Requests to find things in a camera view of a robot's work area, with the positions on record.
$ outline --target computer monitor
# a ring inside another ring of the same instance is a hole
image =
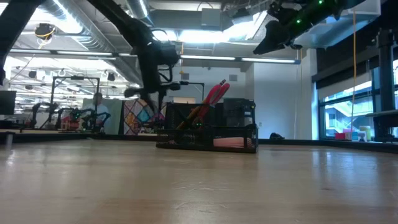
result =
[[[13,115],[17,91],[0,91],[0,115]]]

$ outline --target wooden table surface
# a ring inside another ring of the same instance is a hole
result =
[[[395,154],[96,140],[1,147],[1,224],[398,223]]]

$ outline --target workstation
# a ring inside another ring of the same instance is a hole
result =
[[[397,8],[0,0],[2,224],[395,223]]]

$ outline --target ductwork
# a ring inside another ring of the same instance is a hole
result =
[[[134,18],[140,19],[143,22],[154,26],[149,17],[149,8],[146,0],[126,0],[127,7]]]
[[[82,46],[92,52],[115,52],[116,48],[95,26],[93,21],[72,0],[48,0],[40,8],[53,15],[60,22],[61,30],[70,30],[76,25],[82,28],[81,37],[73,37]],[[124,59],[117,58],[108,62],[118,69],[118,72],[129,82],[142,84],[138,71]]]

